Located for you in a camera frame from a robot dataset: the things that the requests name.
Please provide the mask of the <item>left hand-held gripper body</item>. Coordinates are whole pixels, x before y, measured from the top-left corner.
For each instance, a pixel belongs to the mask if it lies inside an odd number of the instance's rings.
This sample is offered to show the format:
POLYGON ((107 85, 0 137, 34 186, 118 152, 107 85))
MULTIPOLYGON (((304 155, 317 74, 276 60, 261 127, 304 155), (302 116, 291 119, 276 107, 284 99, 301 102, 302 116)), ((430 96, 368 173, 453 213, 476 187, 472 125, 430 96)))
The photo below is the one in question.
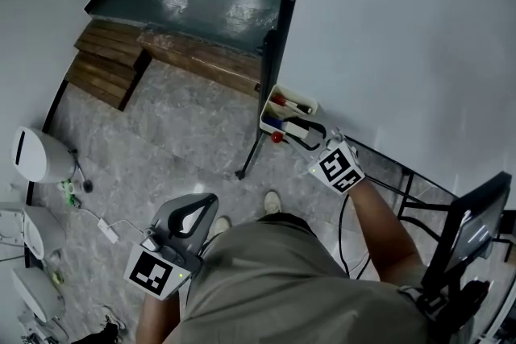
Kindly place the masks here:
POLYGON ((148 228, 135 244, 123 278, 148 295, 165 300, 199 271, 202 265, 202 232, 173 233, 148 228))

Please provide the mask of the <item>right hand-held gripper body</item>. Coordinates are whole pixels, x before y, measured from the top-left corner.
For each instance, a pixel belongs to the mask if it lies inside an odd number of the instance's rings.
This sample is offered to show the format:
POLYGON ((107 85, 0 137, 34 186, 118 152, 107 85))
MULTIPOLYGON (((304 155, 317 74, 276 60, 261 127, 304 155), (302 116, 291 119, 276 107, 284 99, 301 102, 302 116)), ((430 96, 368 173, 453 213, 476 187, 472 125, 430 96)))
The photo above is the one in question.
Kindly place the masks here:
POLYGON ((356 149, 342 133, 328 133, 321 149, 319 157, 309 163, 308 172, 332 191, 346 194, 365 178, 356 149))

